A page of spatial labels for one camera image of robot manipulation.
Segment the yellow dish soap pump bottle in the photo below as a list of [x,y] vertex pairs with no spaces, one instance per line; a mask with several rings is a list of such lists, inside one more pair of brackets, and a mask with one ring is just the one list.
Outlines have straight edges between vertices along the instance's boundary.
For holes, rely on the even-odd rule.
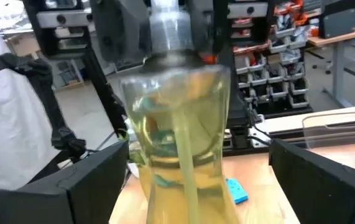
[[121,82],[147,166],[146,224],[239,224],[222,166],[230,71],[201,59],[178,0],[150,3],[150,55]]

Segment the dark grey equipment case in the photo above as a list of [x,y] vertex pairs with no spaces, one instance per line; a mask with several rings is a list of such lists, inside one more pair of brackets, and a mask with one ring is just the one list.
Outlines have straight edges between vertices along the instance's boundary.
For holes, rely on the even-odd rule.
[[355,0],[321,0],[318,35],[330,39],[355,31]]

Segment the grey parts bin rack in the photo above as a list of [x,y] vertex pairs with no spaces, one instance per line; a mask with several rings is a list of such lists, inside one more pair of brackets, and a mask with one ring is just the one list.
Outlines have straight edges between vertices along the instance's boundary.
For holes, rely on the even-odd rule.
[[303,0],[229,0],[234,66],[248,106],[266,118],[312,112]]

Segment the wooden desk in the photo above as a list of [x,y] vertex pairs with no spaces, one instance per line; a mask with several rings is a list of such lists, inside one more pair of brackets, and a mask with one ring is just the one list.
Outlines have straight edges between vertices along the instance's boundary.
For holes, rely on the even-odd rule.
[[343,91],[345,62],[344,43],[352,39],[355,39],[355,30],[354,32],[329,39],[323,39],[321,37],[308,38],[308,42],[316,47],[322,47],[329,44],[332,45],[332,86],[331,90],[324,88],[323,92],[326,93],[340,108],[353,107],[352,104],[345,98]]

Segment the low clear plastic bin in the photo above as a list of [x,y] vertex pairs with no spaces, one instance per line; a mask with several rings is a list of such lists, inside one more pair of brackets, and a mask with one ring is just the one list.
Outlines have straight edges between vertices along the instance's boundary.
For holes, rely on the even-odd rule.
[[355,112],[309,116],[302,125],[308,149],[355,144]]

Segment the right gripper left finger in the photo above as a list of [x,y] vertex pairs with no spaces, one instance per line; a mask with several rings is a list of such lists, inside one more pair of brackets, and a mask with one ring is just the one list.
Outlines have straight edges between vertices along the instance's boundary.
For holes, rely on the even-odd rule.
[[117,142],[17,190],[0,190],[0,224],[108,224],[129,150]]

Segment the blue cellulose sponge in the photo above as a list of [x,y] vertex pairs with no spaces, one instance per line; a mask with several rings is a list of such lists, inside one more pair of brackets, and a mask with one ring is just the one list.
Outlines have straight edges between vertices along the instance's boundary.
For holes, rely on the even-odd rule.
[[236,205],[249,200],[247,192],[237,179],[226,179],[226,183]]

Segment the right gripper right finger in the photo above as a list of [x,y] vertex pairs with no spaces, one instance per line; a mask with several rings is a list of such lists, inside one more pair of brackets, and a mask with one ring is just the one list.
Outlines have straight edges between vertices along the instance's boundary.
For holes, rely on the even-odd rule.
[[301,224],[355,224],[355,169],[275,139],[269,164]]

